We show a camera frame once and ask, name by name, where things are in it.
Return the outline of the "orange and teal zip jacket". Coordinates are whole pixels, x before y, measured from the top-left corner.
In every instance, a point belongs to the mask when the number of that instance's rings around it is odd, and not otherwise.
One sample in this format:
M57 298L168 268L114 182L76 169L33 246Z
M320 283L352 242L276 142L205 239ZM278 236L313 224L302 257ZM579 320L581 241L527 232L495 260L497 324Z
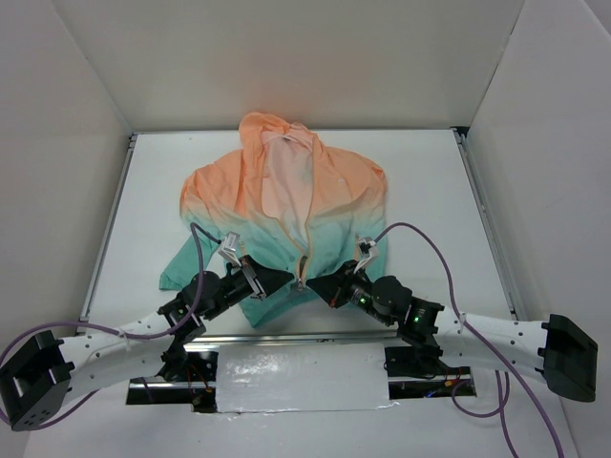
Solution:
M179 215L206 230L188 239L159 277L161 290L180 291L198 271L197 252L211 260L215 238L233 231L257 263L290 272L292 283L240 308L254 327L316 300L312 278L334 273L358 257L356 242L386 226L388 184L381 166L352 151L326 146L299 123L272 115L246 115L240 149L195 170L182 184ZM302 279L304 289L298 290Z

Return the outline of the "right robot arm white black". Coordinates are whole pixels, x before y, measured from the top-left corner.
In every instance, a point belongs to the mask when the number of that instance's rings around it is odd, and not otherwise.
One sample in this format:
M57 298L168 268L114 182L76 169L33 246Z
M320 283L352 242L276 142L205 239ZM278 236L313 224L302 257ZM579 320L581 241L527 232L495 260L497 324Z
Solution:
M598 345L569 318L512 321L470 313L415 297L394 276L372 281L356 261L306 283L332 308L348 303L416 348L426 373L448 367L478 367L516 373L546 384L558 396L581 403L596 399Z

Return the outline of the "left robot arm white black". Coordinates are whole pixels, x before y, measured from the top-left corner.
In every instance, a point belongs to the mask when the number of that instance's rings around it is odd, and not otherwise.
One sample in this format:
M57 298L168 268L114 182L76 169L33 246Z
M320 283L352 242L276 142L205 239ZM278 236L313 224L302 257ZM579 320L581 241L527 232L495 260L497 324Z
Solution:
M114 333L56 338L34 333L1 367L1 398L14 431L47 423L65 404L107 386L137 378L174 381L186 371L185 345L229 307L265 299L293 275L244 257L224 277L203 271L157 312Z

